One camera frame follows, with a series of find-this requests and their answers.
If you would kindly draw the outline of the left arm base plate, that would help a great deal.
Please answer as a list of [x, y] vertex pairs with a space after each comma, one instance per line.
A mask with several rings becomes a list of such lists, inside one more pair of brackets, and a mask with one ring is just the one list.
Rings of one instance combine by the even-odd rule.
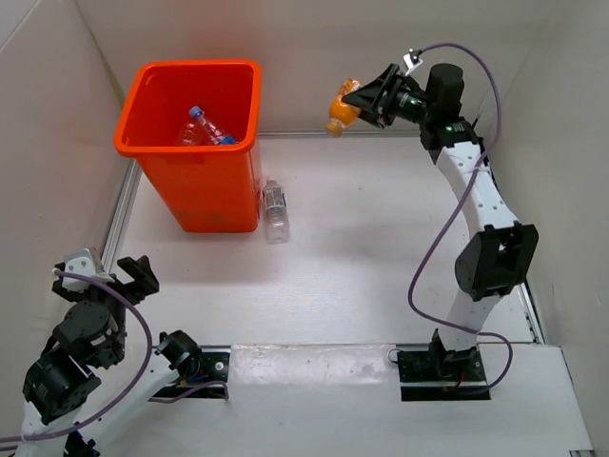
[[230, 346], [201, 346], [199, 367], [186, 379], [178, 379], [161, 388], [151, 399], [156, 403], [173, 403], [176, 398], [225, 400], [230, 365]]

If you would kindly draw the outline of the orange juice bottle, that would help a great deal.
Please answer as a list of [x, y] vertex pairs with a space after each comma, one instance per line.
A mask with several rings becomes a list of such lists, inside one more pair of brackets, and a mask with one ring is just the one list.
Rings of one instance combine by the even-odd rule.
[[332, 137], [340, 137], [359, 117], [360, 109], [347, 104], [343, 98], [362, 86], [357, 79], [346, 79], [339, 88], [329, 108], [326, 132]]

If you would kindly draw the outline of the blue label water bottle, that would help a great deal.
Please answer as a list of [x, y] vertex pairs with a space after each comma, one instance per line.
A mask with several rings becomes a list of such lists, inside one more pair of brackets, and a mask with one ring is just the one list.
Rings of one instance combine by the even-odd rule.
[[232, 146], [237, 141], [206, 117], [205, 112], [198, 106], [188, 112], [197, 131], [200, 144], [203, 146]]

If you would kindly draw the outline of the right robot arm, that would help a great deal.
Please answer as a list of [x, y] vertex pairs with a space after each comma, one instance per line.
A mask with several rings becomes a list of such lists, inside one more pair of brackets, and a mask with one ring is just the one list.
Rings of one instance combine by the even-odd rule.
[[461, 115], [463, 90], [462, 69], [453, 64], [434, 65], [424, 88], [392, 64], [343, 97], [377, 128], [397, 118], [417, 125], [423, 148], [459, 199], [456, 211], [469, 232], [454, 266], [459, 289], [425, 361], [430, 374], [442, 381], [464, 373], [490, 312], [524, 281], [539, 241], [536, 227], [521, 223], [500, 196], [484, 163], [481, 139]]

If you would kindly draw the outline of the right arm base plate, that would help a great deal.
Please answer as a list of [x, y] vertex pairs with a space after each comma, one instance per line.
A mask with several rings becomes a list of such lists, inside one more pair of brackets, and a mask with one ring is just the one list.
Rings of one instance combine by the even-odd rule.
[[491, 399], [478, 348], [455, 368], [437, 370], [425, 346], [396, 346], [388, 359], [397, 366], [401, 401], [458, 402]]

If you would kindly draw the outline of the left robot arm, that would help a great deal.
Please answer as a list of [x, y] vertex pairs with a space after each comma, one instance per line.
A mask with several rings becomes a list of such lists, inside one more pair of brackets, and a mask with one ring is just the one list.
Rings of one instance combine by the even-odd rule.
[[[24, 420], [19, 435], [1, 440], [13, 456], [97, 456], [113, 432], [157, 392], [201, 370], [202, 351], [185, 332], [153, 338], [138, 305], [160, 289], [147, 256], [123, 257], [123, 282], [84, 249], [55, 265], [52, 292], [69, 303], [63, 320], [30, 366], [23, 385]], [[145, 336], [144, 360], [127, 385], [85, 419], [78, 417], [102, 384], [97, 369], [110, 369], [126, 355], [127, 317]]]

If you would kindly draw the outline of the clear bottle white label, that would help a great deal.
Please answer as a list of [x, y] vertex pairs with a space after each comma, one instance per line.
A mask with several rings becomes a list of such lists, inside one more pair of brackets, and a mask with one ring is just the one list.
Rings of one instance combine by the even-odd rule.
[[290, 226], [284, 188], [276, 180], [267, 179], [262, 197], [266, 240], [271, 244], [286, 243]]

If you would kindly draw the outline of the clear bottle white cap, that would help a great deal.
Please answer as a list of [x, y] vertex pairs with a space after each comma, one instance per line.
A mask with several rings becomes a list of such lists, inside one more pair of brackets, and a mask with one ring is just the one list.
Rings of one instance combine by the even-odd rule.
[[186, 121], [175, 141], [175, 145], [178, 147], [196, 147], [202, 144], [202, 133], [200, 127], [193, 121]]

